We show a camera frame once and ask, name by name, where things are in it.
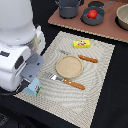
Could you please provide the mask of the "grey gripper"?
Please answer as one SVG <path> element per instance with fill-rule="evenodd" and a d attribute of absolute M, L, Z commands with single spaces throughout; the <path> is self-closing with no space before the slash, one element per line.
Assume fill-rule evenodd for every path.
<path fill-rule="evenodd" d="M 26 61 L 26 67 L 21 72 L 21 76 L 23 78 L 21 85 L 23 88 L 27 87 L 34 80 L 39 70 L 42 68 L 43 63 L 44 59 L 39 54 L 31 56 Z"/>

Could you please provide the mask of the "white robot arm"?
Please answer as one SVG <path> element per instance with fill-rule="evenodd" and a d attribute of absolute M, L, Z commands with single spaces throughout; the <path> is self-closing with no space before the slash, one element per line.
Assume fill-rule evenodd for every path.
<path fill-rule="evenodd" d="M 0 0 L 0 87 L 15 91 L 32 82 L 43 66 L 41 27 L 33 24 L 30 0 Z"/>

